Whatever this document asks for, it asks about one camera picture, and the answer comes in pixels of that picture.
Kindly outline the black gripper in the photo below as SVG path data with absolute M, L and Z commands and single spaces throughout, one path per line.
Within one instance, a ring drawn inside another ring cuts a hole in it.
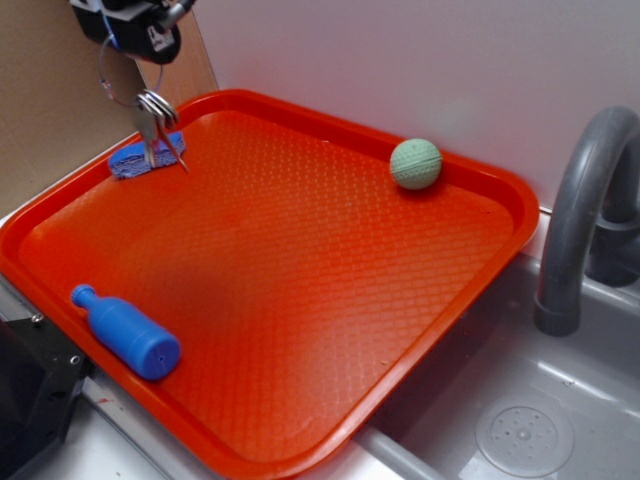
M 178 23 L 195 1 L 70 1 L 83 34 L 130 58 L 170 64 L 182 38 Z

